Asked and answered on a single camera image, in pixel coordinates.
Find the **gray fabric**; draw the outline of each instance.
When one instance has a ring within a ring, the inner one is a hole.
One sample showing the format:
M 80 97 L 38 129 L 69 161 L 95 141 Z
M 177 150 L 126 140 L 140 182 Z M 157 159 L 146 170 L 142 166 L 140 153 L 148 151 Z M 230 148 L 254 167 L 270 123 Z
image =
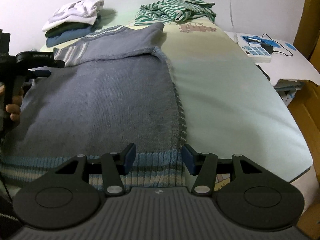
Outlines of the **gray fabric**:
M 174 87 L 165 60 L 155 52 L 163 27 L 116 26 L 55 49 L 66 67 L 34 81 L 21 124 L 5 138 L 3 161 L 100 156 L 130 142 L 138 153 L 179 148 Z

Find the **bed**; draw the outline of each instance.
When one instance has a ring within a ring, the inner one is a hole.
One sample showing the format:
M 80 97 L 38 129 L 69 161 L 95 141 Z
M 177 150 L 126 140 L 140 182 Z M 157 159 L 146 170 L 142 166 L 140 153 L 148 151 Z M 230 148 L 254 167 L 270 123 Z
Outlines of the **bed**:
M 144 28 L 134 26 L 133 17 L 133 12 L 106 17 L 102 29 L 118 24 Z M 184 108 L 186 140 L 197 152 L 226 159 L 243 154 L 287 182 L 294 183 L 305 173 L 315 179 L 310 151 L 289 110 L 263 73 L 218 26 L 205 18 L 166 24 L 160 46 Z M 184 169 L 186 186 L 190 188 L 195 179 Z M 222 187 L 228 174 L 219 174 L 216 182 L 216 189 Z M 301 191 L 309 199 L 310 190 Z

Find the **white device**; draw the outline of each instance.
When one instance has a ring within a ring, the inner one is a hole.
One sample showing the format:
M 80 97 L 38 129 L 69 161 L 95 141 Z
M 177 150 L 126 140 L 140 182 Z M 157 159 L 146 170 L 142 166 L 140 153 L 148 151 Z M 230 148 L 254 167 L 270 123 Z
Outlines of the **white device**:
M 271 61 L 271 55 L 262 47 L 241 46 L 241 49 L 254 63 L 269 63 Z

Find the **metal pivot screw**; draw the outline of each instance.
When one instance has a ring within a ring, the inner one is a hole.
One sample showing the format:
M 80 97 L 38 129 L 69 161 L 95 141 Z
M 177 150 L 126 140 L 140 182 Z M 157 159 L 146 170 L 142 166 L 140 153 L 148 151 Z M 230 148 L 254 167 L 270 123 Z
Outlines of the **metal pivot screw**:
M 200 185 L 195 187 L 195 192 L 198 194 L 206 194 L 210 191 L 210 188 L 208 186 Z
M 118 194 L 122 192 L 122 188 L 120 186 L 109 186 L 107 188 L 107 192 L 109 192 L 110 194 Z

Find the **folded blue towel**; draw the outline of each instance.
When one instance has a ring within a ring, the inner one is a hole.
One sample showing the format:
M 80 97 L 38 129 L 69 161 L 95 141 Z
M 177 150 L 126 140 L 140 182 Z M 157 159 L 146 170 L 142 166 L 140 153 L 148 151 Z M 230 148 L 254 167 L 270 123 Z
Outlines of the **folded blue towel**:
M 64 43 L 66 41 L 71 41 L 77 38 L 84 37 L 89 33 L 94 32 L 97 26 L 100 24 L 100 22 L 101 22 L 101 15 L 98 15 L 93 25 L 90 25 L 84 29 L 65 31 L 58 36 L 47 38 L 47 41 L 45 44 L 47 45 L 47 47 L 53 47 L 58 44 Z

